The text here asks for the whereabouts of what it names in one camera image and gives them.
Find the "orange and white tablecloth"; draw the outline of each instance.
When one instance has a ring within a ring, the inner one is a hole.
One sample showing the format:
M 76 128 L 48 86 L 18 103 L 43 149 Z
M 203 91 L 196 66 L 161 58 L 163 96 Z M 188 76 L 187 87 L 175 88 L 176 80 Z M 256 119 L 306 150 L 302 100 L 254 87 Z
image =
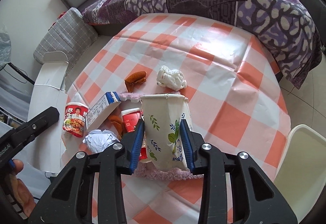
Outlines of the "orange and white tablecloth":
M 107 91 L 126 91 L 124 79 L 137 71 L 147 72 L 147 82 L 135 92 L 169 92 L 156 84 L 162 65 L 185 75 L 188 86 L 181 94 L 189 98 L 193 130 L 223 152 L 248 152 L 274 180 L 290 117 L 274 76 L 276 62 L 254 35 L 239 28 L 193 15 L 142 15 L 86 66 L 68 100 L 92 107 Z M 65 160 L 86 150 L 73 138 L 65 142 Z M 122 181 L 128 224 L 198 222 L 202 179 L 164 182 L 123 175 Z M 96 201 L 95 192 L 94 223 Z

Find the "cardboard box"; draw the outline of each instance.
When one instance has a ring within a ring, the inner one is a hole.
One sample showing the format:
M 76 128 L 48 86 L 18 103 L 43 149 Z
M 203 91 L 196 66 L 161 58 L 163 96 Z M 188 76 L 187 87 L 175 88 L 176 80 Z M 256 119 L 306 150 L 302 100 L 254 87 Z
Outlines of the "cardboard box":
M 61 156 L 66 150 L 61 140 L 62 124 L 68 95 L 65 93 L 65 76 L 68 58 L 62 51 L 48 52 L 35 81 L 28 120 L 53 106 L 59 111 L 59 120 L 33 142 L 28 144 L 27 162 L 38 170 L 58 174 L 61 170 Z
M 91 110 L 89 110 L 86 116 L 86 130 L 97 130 L 120 103 L 121 100 L 116 92 L 105 93 Z

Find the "gray plaid cushion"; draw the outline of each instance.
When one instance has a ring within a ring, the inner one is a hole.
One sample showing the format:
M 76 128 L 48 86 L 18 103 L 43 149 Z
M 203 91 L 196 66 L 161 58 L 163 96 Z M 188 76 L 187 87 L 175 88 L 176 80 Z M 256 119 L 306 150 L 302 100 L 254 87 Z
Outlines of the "gray plaid cushion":
M 46 33 L 33 56 L 43 64 L 43 55 L 46 52 L 63 51 L 68 57 L 67 73 L 69 73 L 84 51 L 97 38 L 95 29 L 86 24 L 81 13 L 72 7 Z

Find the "plastic bag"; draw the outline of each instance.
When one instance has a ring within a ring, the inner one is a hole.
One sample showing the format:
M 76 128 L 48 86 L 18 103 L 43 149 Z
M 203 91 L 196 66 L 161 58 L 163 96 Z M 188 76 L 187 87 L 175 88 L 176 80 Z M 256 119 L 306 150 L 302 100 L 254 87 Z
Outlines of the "plastic bag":
M 11 62 L 11 41 L 7 28 L 0 23 L 0 70 Z

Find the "crumpled paper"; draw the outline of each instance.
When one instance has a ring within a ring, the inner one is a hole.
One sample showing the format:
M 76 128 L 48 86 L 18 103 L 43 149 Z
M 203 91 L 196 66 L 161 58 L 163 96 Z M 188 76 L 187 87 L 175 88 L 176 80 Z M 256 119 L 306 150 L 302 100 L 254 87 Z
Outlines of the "crumpled paper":
M 156 82 L 161 87 L 168 87 L 172 90 L 179 91 L 187 87 L 187 81 L 183 73 L 177 69 L 169 69 L 163 65 L 157 73 Z
M 92 130 L 83 139 L 83 142 L 87 145 L 92 153 L 98 153 L 104 151 L 107 147 L 120 141 L 112 131 Z

